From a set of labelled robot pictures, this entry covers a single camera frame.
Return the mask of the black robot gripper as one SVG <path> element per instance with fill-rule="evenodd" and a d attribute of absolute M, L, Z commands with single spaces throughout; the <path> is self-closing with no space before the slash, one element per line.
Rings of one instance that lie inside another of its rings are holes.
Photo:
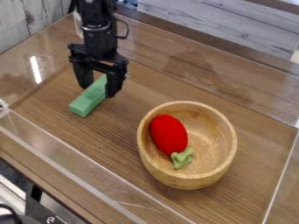
<path fill-rule="evenodd" d="M 126 39 L 128 33 L 118 34 L 118 22 L 114 0 L 75 0 L 76 12 L 80 17 L 79 29 L 83 33 L 83 43 L 70 44 L 70 61 L 78 83 L 87 89 L 94 83 L 92 64 L 110 62 L 115 67 L 126 67 L 128 60 L 118 52 L 118 41 Z M 107 98 L 116 96 L 127 78 L 126 72 L 107 74 Z"/>

